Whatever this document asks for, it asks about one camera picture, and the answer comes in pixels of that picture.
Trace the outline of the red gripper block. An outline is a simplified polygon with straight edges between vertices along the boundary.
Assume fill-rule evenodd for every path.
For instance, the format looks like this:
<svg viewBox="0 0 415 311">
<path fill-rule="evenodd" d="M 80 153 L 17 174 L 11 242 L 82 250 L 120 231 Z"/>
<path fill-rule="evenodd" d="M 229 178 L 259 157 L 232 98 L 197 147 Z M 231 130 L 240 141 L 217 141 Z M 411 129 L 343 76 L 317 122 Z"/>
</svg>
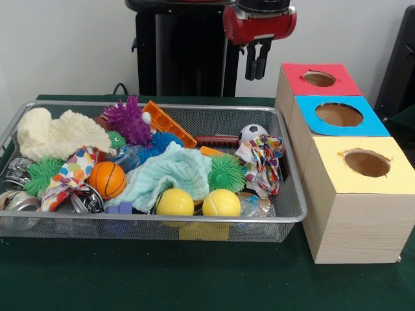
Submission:
<svg viewBox="0 0 415 311">
<path fill-rule="evenodd" d="M 251 42 L 287 38 L 295 29 L 297 13 L 292 3 L 280 12 L 249 12 L 237 5 L 230 5 L 224 9 L 222 21 L 226 37 L 234 45 L 247 45 L 245 79 L 253 81 L 255 78 L 261 80 L 265 75 L 272 42 L 261 42 L 257 61 L 256 44 Z"/>
</svg>

